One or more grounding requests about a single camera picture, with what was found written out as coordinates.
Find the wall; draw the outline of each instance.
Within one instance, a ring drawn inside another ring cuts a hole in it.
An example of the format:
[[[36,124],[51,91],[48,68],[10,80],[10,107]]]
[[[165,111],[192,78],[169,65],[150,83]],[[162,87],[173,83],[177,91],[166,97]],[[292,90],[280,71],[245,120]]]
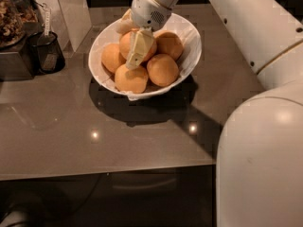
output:
[[[36,0],[52,9],[51,29],[58,34],[62,49],[70,42],[76,51],[91,28],[86,0]]]

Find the kitchen counter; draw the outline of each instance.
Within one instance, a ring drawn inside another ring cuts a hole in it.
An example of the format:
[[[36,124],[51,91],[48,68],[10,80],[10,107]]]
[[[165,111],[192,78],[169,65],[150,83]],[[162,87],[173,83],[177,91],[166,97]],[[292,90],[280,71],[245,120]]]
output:
[[[0,82],[0,180],[215,164],[224,122],[263,88],[210,5],[174,12],[198,28],[203,53],[162,96],[131,102],[93,80],[89,48],[106,25],[62,71]]]

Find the bowl rim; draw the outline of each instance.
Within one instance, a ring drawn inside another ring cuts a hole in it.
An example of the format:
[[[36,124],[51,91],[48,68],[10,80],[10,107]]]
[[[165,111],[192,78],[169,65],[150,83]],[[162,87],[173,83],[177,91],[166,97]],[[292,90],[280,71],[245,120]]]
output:
[[[198,44],[198,46],[202,47],[202,43],[201,43],[201,36],[200,36],[200,33],[198,31],[198,29],[186,18],[176,14],[176,13],[172,13],[170,18],[178,18],[178,19],[183,19],[185,21],[187,21],[190,25],[191,25],[191,28],[193,30],[195,30],[195,33],[197,34],[197,36],[199,37],[200,39],[200,42]],[[120,92],[118,90],[113,90],[112,88],[109,88],[107,87],[104,83],[100,82],[98,80],[98,77],[97,75],[95,75],[93,73],[93,65],[91,63],[91,60],[92,60],[92,51],[93,49],[96,47],[96,43],[98,42],[98,38],[103,34],[104,31],[110,29],[111,27],[115,26],[121,19],[118,19],[114,22],[112,22],[111,24],[109,24],[107,27],[105,27],[98,35],[97,37],[95,38],[91,48],[90,48],[90,51],[89,51],[89,56],[88,56],[88,66],[89,66],[89,69],[90,69],[90,72],[93,76],[93,78],[97,81],[97,83],[99,85],[101,85],[102,87],[106,88],[107,90],[115,93],[115,94],[118,94],[118,95],[122,95],[122,96],[126,96],[129,100],[138,100],[138,99],[144,99],[144,98],[150,98],[152,96],[158,96],[158,95],[162,95],[166,92],[168,92],[171,88],[175,87],[176,85],[180,84],[182,81],[184,81],[190,74],[191,72],[193,71],[193,69],[195,68],[195,66],[198,64],[199,62],[199,59],[201,58],[201,54],[202,54],[202,49],[199,50],[198,52],[198,56],[196,57],[195,61],[193,61],[192,63],[195,64],[192,68],[192,70],[188,71],[187,73],[185,73],[183,75],[183,77],[181,79],[177,79],[175,82],[173,82],[171,85],[167,86],[167,87],[164,87],[164,88],[160,88],[159,90],[156,90],[156,91],[152,91],[152,92],[147,92],[147,93],[142,93],[142,94],[134,94],[134,93],[124,93],[124,92]]]

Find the bowl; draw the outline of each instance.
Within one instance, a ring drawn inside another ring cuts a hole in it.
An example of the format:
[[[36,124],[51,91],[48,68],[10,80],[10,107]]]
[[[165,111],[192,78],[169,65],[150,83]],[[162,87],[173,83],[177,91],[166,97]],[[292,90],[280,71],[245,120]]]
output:
[[[89,69],[94,79],[99,85],[105,87],[109,91],[115,94],[126,96],[131,101],[162,95],[186,79],[198,64],[202,52],[201,37],[198,30],[184,17],[172,13],[161,30],[169,30],[174,32],[179,36],[183,43],[184,51],[180,58],[176,61],[180,71],[178,79],[175,80],[170,86],[163,88],[156,87],[150,83],[148,84],[146,91],[142,94],[118,91],[115,87],[114,75],[111,74],[101,62],[101,55],[104,46],[106,44],[119,42],[120,35],[116,33],[116,25],[118,23],[119,20],[113,22],[96,37],[90,49],[88,58]],[[156,31],[154,35],[156,36],[161,30]]]

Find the black container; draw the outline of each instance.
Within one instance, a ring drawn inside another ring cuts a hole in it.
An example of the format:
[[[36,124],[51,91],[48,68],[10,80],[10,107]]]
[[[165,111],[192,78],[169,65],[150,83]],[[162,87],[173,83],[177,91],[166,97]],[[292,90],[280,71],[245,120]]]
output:
[[[65,59],[58,43],[56,33],[49,31],[47,40],[38,44],[43,32],[30,35],[27,44],[30,47],[35,63],[39,64],[40,71],[43,73],[55,73],[62,70],[65,66]]]

